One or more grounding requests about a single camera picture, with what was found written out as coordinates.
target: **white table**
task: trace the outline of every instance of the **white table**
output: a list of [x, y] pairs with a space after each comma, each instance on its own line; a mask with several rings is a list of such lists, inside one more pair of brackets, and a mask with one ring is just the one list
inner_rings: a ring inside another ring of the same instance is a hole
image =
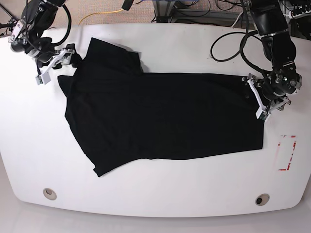
[[[74, 28], [67, 43], [76, 43], [83, 57], [91, 37], [138, 51], [148, 72], [257, 74], [240, 57], [227, 63], [211, 59], [212, 42], [232, 30], [184, 24], [93, 25]], [[46, 32], [55, 41], [64, 34], [65, 30]], [[240, 39], [224, 38], [215, 54], [232, 55]], [[0, 152], [15, 195], [40, 205], [124, 216], [224, 216], [297, 205], [311, 174], [311, 43], [293, 41], [303, 87], [290, 97], [292, 105], [273, 113], [265, 125], [263, 150], [188, 161], [137, 160], [98, 178], [64, 118], [66, 98], [56, 76], [70, 75], [74, 69], [53, 71], [49, 84], [37, 86], [31, 58], [11, 52], [7, 40], [1, 39]], [[245, 54], [258, 66], [270, 68], [257, 40], [249, 40]], [[296, 138], [285, 140], [281, 135]], [[279, 171], [288, 164], [294, 140], [290, 169]], [[44, 188], [53, 189], [57, 199], [46, 199]], [[269, 202], [255, 205], [263, 193], [270, 195]]]

